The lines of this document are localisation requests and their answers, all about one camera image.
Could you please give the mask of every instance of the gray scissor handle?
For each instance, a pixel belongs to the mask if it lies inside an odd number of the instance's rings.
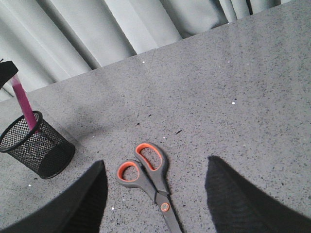
[[[138,176],[134,180],[127,181],[126,179],[124,179],[123,174],[124,171],[130,166],[136,168]],[[141,166],[137,161],[127,160],[122,163],[117,169],[116,178],[118,183],[125,187],[142,189],[148,194],[153,202],[156,202],[156,188],[154,187],[144,170],[141,169]]]
[[[150,162],[141,154],[141,151],[145,148],[150,148],[155,151],[161,159],[161,164],[158,168],[154,169]],[[170,191],[166,183],[166,172],[169,168],[169,161],[164,152],[156,145],[143,142],[139,144],[135,149],[135,156],[145,167],[150,179],[153,181],[157,191],[161,194],[169,195]]]

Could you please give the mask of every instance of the speckled surface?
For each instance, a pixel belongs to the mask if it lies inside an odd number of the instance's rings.
[[[29,93],[77,152],[50,180],[2,154],[0,229],[103,159],[109,190],[101,232],[168,232],[149,197],[114,178],[142,141],[169,157],[171,198],[185,232],[215,232],[204,189],[210,155],[311,217],[310,12],[308,0],[292,1]],[[3,131],[20,109],[16,100],[0,109]]]

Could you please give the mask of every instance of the pen holder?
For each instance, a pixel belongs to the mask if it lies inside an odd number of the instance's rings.
[[[30,130],[24,116],[0,136],[0,152],[8,153],[43,179],[59,174],[70,163],[75,147],[33,111],[35,127]]]

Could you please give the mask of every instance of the gray curtain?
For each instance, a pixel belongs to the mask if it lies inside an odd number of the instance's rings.
[[[0,0],[0,59],[27,92],[288,0]],[[0,101],[14,96],[10,84]]]

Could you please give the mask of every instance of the scissors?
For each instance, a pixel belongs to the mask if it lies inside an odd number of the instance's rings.
[[[161,163],[158,168],[153,168],[146,157],[141,154],[141,151],[145,148],[154,150],[160,157]],[[135,156],[142,163],[144,169],[137,161],[127,160],[117,169],[117,181],[125,187],[140,188],[145,191],[151,200],[159,206],[170,232],[182,233],[177,215],[169,198],[169,188],[165,181],[166,172],[169,167],[169,161],[166,155],[156,145],[144,142],[136,147]],[[130,166],[133,166],[137,170],[138,176],[136,179],[128,181],[123,177],[123,174]]]

